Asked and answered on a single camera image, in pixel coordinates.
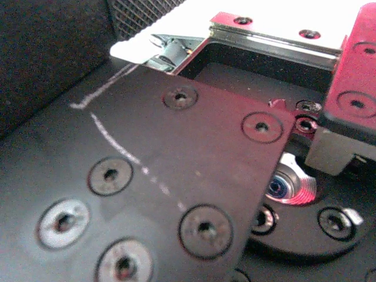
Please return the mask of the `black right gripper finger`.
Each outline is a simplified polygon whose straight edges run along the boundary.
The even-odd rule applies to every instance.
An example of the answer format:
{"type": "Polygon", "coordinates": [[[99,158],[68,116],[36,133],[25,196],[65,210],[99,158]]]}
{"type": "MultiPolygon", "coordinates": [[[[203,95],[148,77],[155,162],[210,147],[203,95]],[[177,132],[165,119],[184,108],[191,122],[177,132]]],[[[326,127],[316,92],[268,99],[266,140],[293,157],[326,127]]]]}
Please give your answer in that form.
{"type": "Polygon", "coordinates": [[[2,1],[1,135],[104,63],[179,1],[2,1]]]}

